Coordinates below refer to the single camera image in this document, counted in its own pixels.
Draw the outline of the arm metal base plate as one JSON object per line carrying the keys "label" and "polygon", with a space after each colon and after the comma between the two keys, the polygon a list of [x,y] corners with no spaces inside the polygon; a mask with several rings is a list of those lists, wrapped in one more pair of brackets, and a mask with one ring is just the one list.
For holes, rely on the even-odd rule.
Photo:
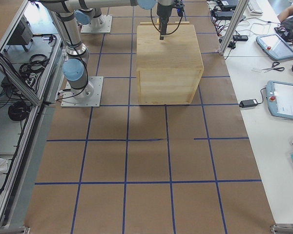
{"label": "arm metal base plate", "polygon": [[93,18],[89,24],[82,26],[82,34],[109,34],[111,32],[112,15],[100,15]]}
{"label": "arm metal base plate", "polygon": [[64,92],[63,99],[61,99],[62,108],[87,108],[87,107],[100,107],[102,89],[103,89],[104,77],[88,77],[88,85],[80,93],[79,91],[72,89],[69,82],[66,82],[66,89],[70,89],[68,92]]}

